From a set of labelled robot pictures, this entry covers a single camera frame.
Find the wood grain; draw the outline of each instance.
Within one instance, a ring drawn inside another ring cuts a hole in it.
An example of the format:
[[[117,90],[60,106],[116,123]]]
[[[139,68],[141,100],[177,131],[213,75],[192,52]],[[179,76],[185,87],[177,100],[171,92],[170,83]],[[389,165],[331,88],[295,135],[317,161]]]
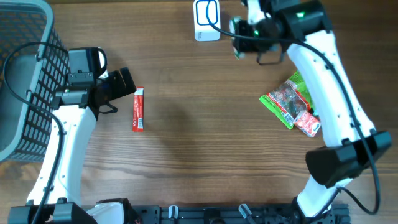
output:
[[[397,1],[323,1],[340,57],[364,110],[379,130],[398,140]],[[304,187],[305,153],[321,136],[289,131],[258,98],[294,73],[236,60],[230,39],[199,43],[192,2],[56,4],[55,28],[68,47],[100,46],[110,70],[129,67],[145,86],[145,131],[131,131],[133,96],[115,100],[117,114],[100,116],[85,157],[81,197],[92,205],[127,197],[134,205],[288,203]],[[222,1],[222,26],[246,15],[239,1]],[[265,59],[275,60],[277,54]],[[353,223],[398,220],[398,152],[379,160],[382,205],[365,215],[346,195]],[[23,205],[40,164],[0,164],[0,222]],[[369,171],[349,188],[372,206]]]

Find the red and white packet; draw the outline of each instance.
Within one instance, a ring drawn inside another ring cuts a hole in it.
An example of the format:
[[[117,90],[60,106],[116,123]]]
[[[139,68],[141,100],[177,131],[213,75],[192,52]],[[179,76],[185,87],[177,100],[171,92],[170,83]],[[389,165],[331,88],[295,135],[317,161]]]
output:
[[[132,131],[144,131],[144,87],[137,86],[134,93],[134,114],[132,116]]]
[[[314,137],[318,132],[321,123],[308,111],[300,111],[293,121],[296,127],[300,128],[308,137]]]

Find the cable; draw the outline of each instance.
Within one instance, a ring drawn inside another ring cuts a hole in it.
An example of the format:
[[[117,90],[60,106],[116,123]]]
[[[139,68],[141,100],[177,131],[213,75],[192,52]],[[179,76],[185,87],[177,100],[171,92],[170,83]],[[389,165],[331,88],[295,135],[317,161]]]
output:
[[[43,194],[42,200],[41,200],[39,206],[37,207],[36,214],[35,214],[35,216],[34,216],[34,218],[32,220],[32,224],[36,224],[38,222],[38,220],[41,218],[40,217],[40,213],[41,213],[41,210],[43,209],[44,203],[47,201],[47,198],[48,198],[49,193],[51,191],[52,183],[53,183],[54,177],[55,177],[55,172],[57,170],[58,163],[59,163],[59,160],[60,160],[60,155],[61,155],[61,151],[62,151],[62,147],[63,147],[63,126],[62,126],[62,122],[53,113],[51,113],[51,112],[49,112],[49,111],[47,111],[47,110],[45,110],[45,109],[43,109],[43,108],[41,108],[41,107],[39,107],[37,105],[34,105],[33,103],[31,103],[29,101],[23,99],[14,90],[12,90],[12,88],[8,84],[6,71],[7,71],[7,65],[8,65],[8,63],[10,61],[10,58],[16,52],[18,52],[18,51],[20,51],[20,50],[22,50],[22,49],[24,49],[26,47],[32,46],[32,45],[45,45],[45,46],[48,46],[48,47],[59,49],[59,50],[61,50],[62,52],[66,53],[66,54],[68,53],[68,51],[65,50],[63,47],[59,47],[57,45],[49,44],[49,43],[46,43],[46,42],[29,42],[29,43],[22,44],[22,45],[18,46],[11,54],[9,54],[7,56],[7,58],[5,59],[5,61],[4,61],[4,65],[3,65],[3,68],[2,68],[2,73],[4,75],[4,84],[8,88],[8,90],[11,92],[11,95],[13,97],[17,98],[17,100],[29,105],[31,108],[35,108],[36,110],[39,110],[39,111],[49,115],[52,119],[54,119],[54,121],[56,122],[56,124],[59,127],[58,149],[57,149],[57,153],[55,155],[55,160],[54,160],[53,166],[51,168],[49,181],[47,182],[47,186],[46,186],[46,188],[44,190],[44,194]]]
[[[281,38],[268,38],[268,37],[248,37],[248,36],[243,36],[243,35],[238,35],[238,34],[233,34],[224,30],[221,30],[220,28],[216,27],[214,25],[214,23],[212,23],[210,21],[209,15],[208,15],[208,8],[210,5],[210,2],[212,2],[214,0],[209,0],[207,3],[207,7],[206,7],[206,18],[209,22],[209,25],[214,29],[217,30],[218,32],[224,34],[224,35],[228,35],[230,37],[235,37],[235,38],[240,38],[240,39],[244,39],[244,40],[250,40],[250,41],[268,41],[268,42],[285,42],[285,43],[291,43],[291,44],[297,44],[303,47],[306,47],[307,49],[311,50],[312,52],[314,52],[316,55],[318,55],[327,65],[327,67],[331,70],[332,74],[335,76],[340,88],[341,88],[341,92],[343,92],[343,95],[346,99],[346,103],[349,109],[349,112],[351,113],[351,117],[353,119],[353,123],[354,123],[354,127],[356,128],[359,138],[362,141],[362,144],[364,145],[365,151],[366,151],[366,155],[368,156],[369,159],[369,163],[372,169],[372,173],[373,173],[373,180],[374,180],[374,188],[375,188],[375,203],[374,203],[374,208],[373,210],[368,210],[367,208],[365,208],[363,206],[363,204],[361,202],[359,202],[359,200],[346,188],[344,187],[337,187],[338,190],[343,190],[345,191],[354,201],[355,203],[367,214],[369,215],[375,215],[380,208],[380,201],[381,201],[381,196],[380,196],[380,181],[379,181],[379,174],[377,172],[376,169],[376,165],[374,162],[374,158],[372,155],[372,152],[368,146],[368,143],[365,140],[364,134],[362,133],[361,128],[359,127],[360,123],[356,117],[355,114],[355,110],[354,110],[354,106],[348,96],[348,92],[347,89],[345,88],[343,81],[341,80],[340,76],[338,75],[335,67],[333,66],[333,64],[326,58],[325,55],[323,55],[319,50],[317,50],[315,47],[312,47],[309,44],[306,44],[302,41],[299,40],[294,40],[294,39],[281,39]]]

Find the barcode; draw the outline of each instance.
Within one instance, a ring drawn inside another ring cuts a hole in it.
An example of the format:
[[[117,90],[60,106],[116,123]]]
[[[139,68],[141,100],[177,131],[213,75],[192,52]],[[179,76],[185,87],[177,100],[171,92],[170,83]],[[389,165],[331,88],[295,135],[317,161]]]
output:
[[[293,120],[294,120],[293,117],[289,113],[286,113],[283,115],[284,115],[286,122],[288,122],[289,125],[293,125]]]
[[[143,121],[144,120],[142,118],[138,118],[138,128],[144,129]]]

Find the green light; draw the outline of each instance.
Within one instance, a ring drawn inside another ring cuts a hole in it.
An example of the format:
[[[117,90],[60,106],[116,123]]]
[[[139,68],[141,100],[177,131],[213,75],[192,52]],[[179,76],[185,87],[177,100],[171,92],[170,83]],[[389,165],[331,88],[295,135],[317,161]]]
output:
[[[305,12],[298,12],[298,13],[296,13],[296,16],[297,16],[298,18],[303,18],[304,15],[305,15]]]

